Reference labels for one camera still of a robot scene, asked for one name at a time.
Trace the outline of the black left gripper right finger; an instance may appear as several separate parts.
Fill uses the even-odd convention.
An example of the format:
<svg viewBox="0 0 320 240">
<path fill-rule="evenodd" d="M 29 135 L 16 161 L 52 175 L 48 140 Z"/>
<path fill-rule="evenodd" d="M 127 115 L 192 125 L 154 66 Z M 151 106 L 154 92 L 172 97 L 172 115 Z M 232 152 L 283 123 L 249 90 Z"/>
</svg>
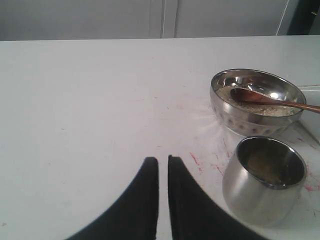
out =
<svg viewBox="0 0 320 240">
<path fill-rule="evenodd" d="M 167 184 L 174 240 L 265 239 L 221 209 L 198 185 L 178 156 L 168 156 Z"/>
</svg>

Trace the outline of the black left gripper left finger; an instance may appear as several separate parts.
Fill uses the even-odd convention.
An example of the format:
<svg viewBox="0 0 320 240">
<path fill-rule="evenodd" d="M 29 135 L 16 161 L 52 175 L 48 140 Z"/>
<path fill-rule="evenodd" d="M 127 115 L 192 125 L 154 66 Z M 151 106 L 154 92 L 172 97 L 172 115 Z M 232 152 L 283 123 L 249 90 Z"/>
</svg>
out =
<svg viewBox="0 0 320 240">
<path fill-rule="evenodd" d="M 159 216 L 159 164 L 144 159 L 126 190 L 70 240 L 155 240 Z"/>
</svg>

